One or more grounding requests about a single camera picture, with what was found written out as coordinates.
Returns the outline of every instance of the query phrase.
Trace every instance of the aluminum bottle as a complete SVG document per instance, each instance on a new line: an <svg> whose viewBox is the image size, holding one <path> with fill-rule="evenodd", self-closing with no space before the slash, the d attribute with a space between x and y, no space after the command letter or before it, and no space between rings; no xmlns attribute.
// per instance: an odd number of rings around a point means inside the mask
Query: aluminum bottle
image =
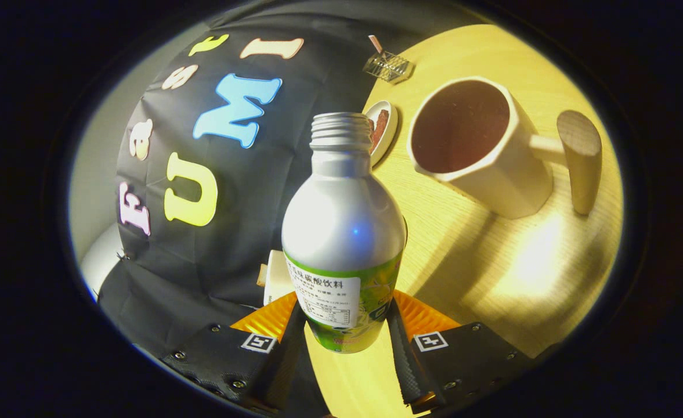
<svg viewBox="0 0 683 418"><path fill-rule="evenodd" d="M370 172L367 117L318 114L311 131L312 175L287 207L283 250L315 338L335 352L358 352L380 333L406 228Z"/></svg>

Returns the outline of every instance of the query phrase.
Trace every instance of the small metal basket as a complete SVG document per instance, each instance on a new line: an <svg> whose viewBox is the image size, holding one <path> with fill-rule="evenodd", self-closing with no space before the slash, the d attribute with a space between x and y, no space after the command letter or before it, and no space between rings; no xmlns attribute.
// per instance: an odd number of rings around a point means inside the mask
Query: small metal basket
<svg viewBox="0 0 683 418"><path fill-rule="evenodd" d="M370 56L362 70L391 84L398 84L411 77L413 64L394 53L383 51Z"/></svg>

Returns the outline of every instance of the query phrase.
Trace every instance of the white wall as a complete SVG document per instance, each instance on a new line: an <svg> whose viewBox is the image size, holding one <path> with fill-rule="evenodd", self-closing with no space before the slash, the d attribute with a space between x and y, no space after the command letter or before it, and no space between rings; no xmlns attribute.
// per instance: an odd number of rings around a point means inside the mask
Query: white wall
<svg viewBox="0 0 683 418"><path fill-rule="evenodd" d="M113 178L120 141L135 104L158 72L207 29L200 23L153 51L122 78L92 114L76 152L68 199L77 262L82 262L98 236L115 223Z"/></svg>

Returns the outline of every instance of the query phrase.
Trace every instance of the pink letter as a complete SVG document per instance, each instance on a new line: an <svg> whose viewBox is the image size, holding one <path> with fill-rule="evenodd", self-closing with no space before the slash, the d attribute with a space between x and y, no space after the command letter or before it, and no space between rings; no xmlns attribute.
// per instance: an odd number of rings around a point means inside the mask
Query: pink letter
<svg viewBox="0 0 683 418"><path fill-rule="evenodd" d="M119 183L119 219L122 225L130 223L143 230L145 235L150 236L150 216L148 208L143 206L137 210L140 199L132 193L127 193L127 183Z"/></svg>

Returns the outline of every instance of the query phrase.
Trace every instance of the mug handle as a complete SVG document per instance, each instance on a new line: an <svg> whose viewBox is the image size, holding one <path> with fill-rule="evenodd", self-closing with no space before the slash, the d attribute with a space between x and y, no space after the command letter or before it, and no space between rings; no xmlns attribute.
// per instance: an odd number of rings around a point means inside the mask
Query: mug handle
<svg viewBox="0 0 683 418"><path fill-rule="evenodd" d="M562 164L569 169L571 198L575 211L587 215L594 207L602 175L602 141L594 124L578 111L567 110L558 116L561 140L532 135L532 155L543 161Z"/></svg>

